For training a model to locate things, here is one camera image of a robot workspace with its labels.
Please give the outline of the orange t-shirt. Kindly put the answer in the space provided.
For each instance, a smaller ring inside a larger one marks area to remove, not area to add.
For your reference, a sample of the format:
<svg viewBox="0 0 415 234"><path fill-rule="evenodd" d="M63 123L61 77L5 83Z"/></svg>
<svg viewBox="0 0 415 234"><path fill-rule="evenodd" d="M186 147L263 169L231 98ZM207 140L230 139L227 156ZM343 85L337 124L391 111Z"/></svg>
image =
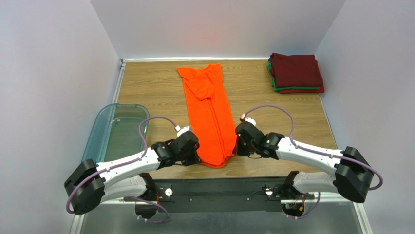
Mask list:
<svg viewBox="0 0 415 234"><path fill-rule="evenodd" d="M199 139L197 154L204 166L221 168L234 156L236 133L220 64L203 69L180 67L189 123Z"/></svg>

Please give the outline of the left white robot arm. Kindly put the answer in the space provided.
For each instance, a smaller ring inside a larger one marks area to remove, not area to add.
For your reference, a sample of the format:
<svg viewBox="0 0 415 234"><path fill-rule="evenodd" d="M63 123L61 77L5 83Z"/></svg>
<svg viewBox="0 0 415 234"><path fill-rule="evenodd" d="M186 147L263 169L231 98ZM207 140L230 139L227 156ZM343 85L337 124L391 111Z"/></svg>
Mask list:
<svg viewBox="0 0 415 234"><path fill-rule="evenodd" d="M81 162L64 182L68 195L66 211L82 215L95 209L101 202L120 197L141 196L147 186L140 185L136 176L181 162L199 163L199 140L192 131L181 133L176 139L156 142L144 151L115 161Z"/></svg>

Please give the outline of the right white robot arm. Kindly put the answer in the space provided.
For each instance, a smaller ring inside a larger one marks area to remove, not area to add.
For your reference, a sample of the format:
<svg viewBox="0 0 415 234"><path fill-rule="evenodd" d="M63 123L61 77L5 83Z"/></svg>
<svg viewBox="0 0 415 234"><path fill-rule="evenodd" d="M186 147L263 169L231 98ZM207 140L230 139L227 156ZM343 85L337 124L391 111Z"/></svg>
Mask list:
<svg viewBox="0 0 415 234"><path fill-rule="evenodd" d="M290 172L280 189L285 197L328 192L355 203L365 202L374 173L357 149L329 150L292 142L282 134L264 134L248 121L242 121L235 133L239 156L258 154L262 158L293 161L318 170L316 173Z"/></svg>

